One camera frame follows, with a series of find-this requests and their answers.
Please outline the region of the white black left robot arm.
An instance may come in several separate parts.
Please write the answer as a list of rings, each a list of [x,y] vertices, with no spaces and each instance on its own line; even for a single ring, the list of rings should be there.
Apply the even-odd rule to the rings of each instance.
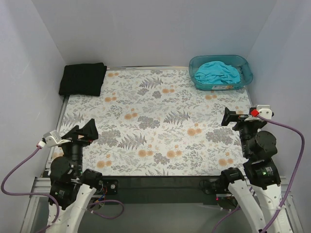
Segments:
[[[92,196],[103,190],[101,173],[83,170],[83,148],[98,138],[93,118],[82,128],[76,125],[63,136],[57,131],[44,134],[44,144],[49,148],[60,147],[64,153],[55,158],[50,166],[46,232],[76,233]]]

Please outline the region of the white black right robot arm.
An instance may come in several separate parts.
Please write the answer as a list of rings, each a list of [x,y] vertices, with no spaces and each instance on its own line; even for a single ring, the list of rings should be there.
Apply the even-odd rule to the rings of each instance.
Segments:
[[[231,193],[239,209],[245,214],[254,233],[290,233],[285,201],[291,190],[305,148],[305,138],[299,130],[275,121],[270,105],[257,105],[247,114],[238,114],[225,108],[222,126],[234,122],[232,128],[239,132],[242,154],[247,160],[244,171],[236,167],[223,170],[220,188]],[[272,157],[277,154],[276,138],[262,130],[271,123],[289,129],[300,136],[301,148],[296,165],[284,194],[281,193],[281,178]]]

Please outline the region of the turquoise t-shirt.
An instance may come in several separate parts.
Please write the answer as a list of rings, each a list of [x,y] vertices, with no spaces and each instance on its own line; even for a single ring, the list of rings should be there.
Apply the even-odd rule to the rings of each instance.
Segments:
[[[241,81],[236,68],[221,61],[204,63],[196,71],[194,78],[201,84],[237,84]]]

